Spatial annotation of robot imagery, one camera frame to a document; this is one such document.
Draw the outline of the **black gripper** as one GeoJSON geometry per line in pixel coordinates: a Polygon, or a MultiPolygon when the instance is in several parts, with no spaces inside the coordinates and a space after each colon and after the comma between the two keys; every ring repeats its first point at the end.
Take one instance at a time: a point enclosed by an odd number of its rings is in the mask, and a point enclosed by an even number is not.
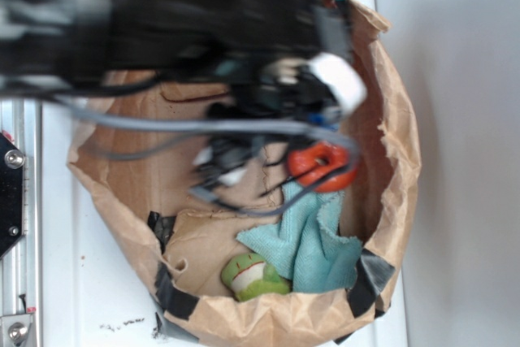
{"type": "Polygon", "coordinates": [[[232,17],[232,40],[197,77],[229,87],[234,103],[213,105],[204,131],[210,139],[197,156],[201,182],[191,193],[215,201],[215,190],[241,181],[260,149],[283,142],[282,161],[320,141],[347,149],[350,162],[325,180],[357,165],[357,145],[332,129],[364,101],[366,87],[353,69],[353,0],[247,2],[232,17]]]}

